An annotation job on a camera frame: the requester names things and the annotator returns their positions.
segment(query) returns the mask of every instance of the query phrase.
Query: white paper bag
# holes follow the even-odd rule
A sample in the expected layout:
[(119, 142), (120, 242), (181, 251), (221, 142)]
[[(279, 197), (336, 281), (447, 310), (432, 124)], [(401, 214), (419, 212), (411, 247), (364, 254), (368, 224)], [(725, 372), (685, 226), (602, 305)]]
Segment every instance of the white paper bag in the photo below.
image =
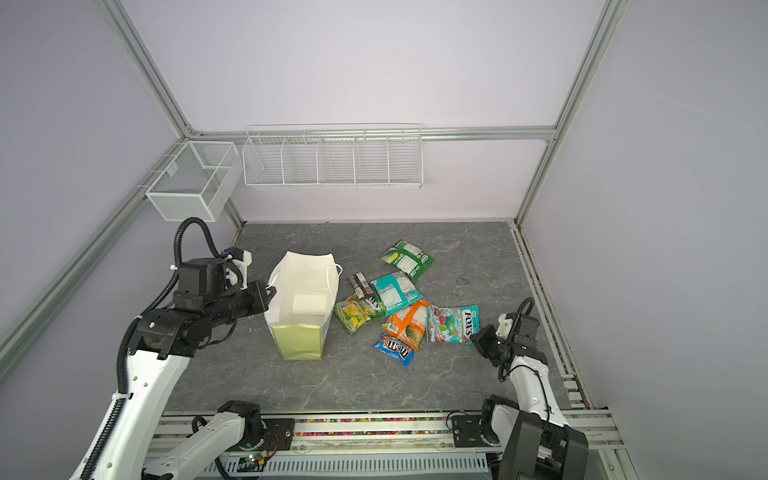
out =
[(330, 253), (289, 251), (275, 266), (269, 284), (277, 292), (264, 318), (284, 359), (322, 359), (340, 274)]

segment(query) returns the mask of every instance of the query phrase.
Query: robotic arm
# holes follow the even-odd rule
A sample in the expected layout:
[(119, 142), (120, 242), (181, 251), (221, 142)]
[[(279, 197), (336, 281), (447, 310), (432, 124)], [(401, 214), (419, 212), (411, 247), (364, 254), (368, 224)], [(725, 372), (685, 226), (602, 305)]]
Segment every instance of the robotic arm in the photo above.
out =
[[(213, 258), (181, 261), (181, 237), (197, 223)], [(233, 445), (255, 447), (263, 439), (259, 406), (228, 402), (204, 427), (143, 470), (165, 404), (199, 349), (223, 342), (237, 319), (263, 313), (275, 294), (263, 282), (247, 281), (250, 252), (229, 248), (218, 253), (207, 225), (199, 218), (181, 223), (174, 240), (174, 275), (155, 301), (131, 323), (118, 350), (118, 391), (88, 453), (72, 479), (194, 478)], [(178, 283), (173, 307), (156, 308)], [(220, 340), (213, 329), (231, 325)]]
[(512, 381), (519, 401), (486, 399), (481, 417), (484, 436), (500, 442), (504, 451), (500, 480), (534, 478), (539, 471), (546, 471), (547, 478), (582, 480), (587, 437), (568, 425), (554, 400), (547, 358), (536, 349), (539, 320), (530, 316), (532, 309), (529, 297), (517, 312), (499, 317), (496, 331), (486, 326), (472, 336), (480, 354), (498, 367), (499, 382)]

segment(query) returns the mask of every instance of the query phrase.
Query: mesh basket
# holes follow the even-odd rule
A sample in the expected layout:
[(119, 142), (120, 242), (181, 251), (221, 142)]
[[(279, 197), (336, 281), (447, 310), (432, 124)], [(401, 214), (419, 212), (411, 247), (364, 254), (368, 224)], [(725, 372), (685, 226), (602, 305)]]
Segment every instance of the mesh basket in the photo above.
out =
[(248, 127), (246, 185), (288, 187), (421, 187), (419, 129), (270, 131)]
[(165, 220), (215, 222), (241, 173), (233, 142), (188, 141), (149, 186), (147, 197)]

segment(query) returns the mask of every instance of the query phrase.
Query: orange candy bag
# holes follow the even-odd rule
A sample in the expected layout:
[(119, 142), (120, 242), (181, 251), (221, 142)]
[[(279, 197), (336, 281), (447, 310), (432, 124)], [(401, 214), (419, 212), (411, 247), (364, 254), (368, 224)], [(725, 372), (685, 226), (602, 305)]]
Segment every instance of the orange candy bag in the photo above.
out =
[(393, 313), (382, 328), (414, 350), (427, 331), (428, 307), (432, 304), (419, 300), (397, 313)]

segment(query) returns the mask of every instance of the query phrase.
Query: white wire basket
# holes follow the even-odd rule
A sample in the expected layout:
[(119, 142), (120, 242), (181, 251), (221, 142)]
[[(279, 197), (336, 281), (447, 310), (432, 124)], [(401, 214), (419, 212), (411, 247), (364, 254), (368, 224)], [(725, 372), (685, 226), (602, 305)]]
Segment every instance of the white wire basket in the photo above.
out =
[(421, 130), (414, 124), (246, 127), (245, 183), (292, 187), (421, 187)]
[(187, 141), (147, 189), (165, 220), (215, 222), (243, 170), (233, 142)]

